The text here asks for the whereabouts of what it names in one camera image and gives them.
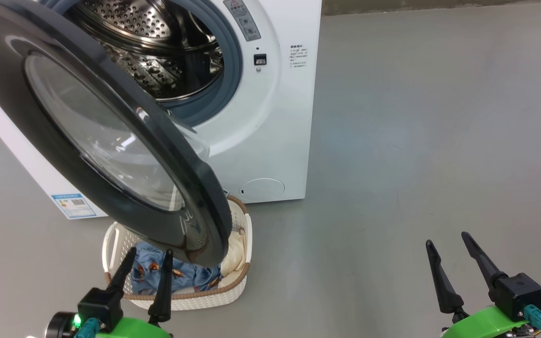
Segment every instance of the green led light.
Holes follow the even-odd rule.
[[[75,327],[81,327],[81,323],[82,323],[82,319],[81,319],[81,316],[79,316],[79,314],[75,314],[75,317],[72,319],[72,324],[75,326]]]

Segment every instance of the woven plastic basket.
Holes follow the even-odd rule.
[[[197,310],[198,308],[209,308],[221,305],[226,305],[236,301],[245,288],[247,280],[247,270],[249,270],[250,260],[252,258],[252,220],[247,213],[247,208],[243,203],[233,196],[227,197],[231,207],[233,228],[242,228],[246,236],[246,263],[242,271],[234,271],[225,278],[224,281],[231,281],[230,284],[219,287],[215,290],[192,292],[192,293],[175,293],[172,295],[171,310]],[[101,249],[101,260],[103,263],[103,271],[106,282],[109,283],[111,275],[116,272],[118,265],[122,262],[126,253],[132,248],[135,243],[141,239],[131,233],[121,224],[114,222],[108,229],[103,240],[103,248]],[[124,281],[124,299],[130,300],[141,308],[149,308],[154,301],[155,296],[133,294],[131,279],[127,276]]]

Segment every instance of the floor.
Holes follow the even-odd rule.
[[[489,304],[461,231],[541,283],[541,4],[324,18],[308,195],[250,208],[245,292],[173,313],[176,337],[437,337],[425,240]],[[0,337],[104,285],[110,222],[67,221],[0,141]]]

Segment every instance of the basket rim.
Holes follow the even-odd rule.
[[[234,202],[236,205],[238,205],[240,209],[243,211],[243,214],[245,215],[249,214],[245,204],[243,204],[243,202],[240,201],[237,197],[228,195],[227,199],[229,201]],[[171,300],[173,301],[174,300],[190,300],[190,299],[199,298],[199,297],[218,295],[220,293],[231,291],[232,289],[234,289],[234,287],[238,286],[241,282],[243,282],[243,279],[247,276],[248,270],[249,270],[249,262],[247,261],[245,265],[243,265],[243,270],[241,271],[237,279],[234,280],[231,284],[227,286],[219,287],[218,289],[214,289],[214,290],[193,292],[193,293],[183,293],[181,295],[172,295]],[[109,284],[112,280],[112,275],[109,272],[104,272],[103,276],[106,280],[106,283]],[[156,299],[156,295],[135,295],[135,294],[125,293],[123,298],[125,300],[131,300],[131,301],[154,301]]]

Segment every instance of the blue clothing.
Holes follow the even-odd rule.
[[[135,244],[135,248],[137,255],[131,273],[133,293],[154,295],[160,282],[159,267],[164,261],[165,254],[147,242],[139,242]],[[173,293],[190,286],[193,286],[196,292],[212,290],[223,278],[220,265],[204,268],[173,258],[172,269],[175,270],[172,274]]]

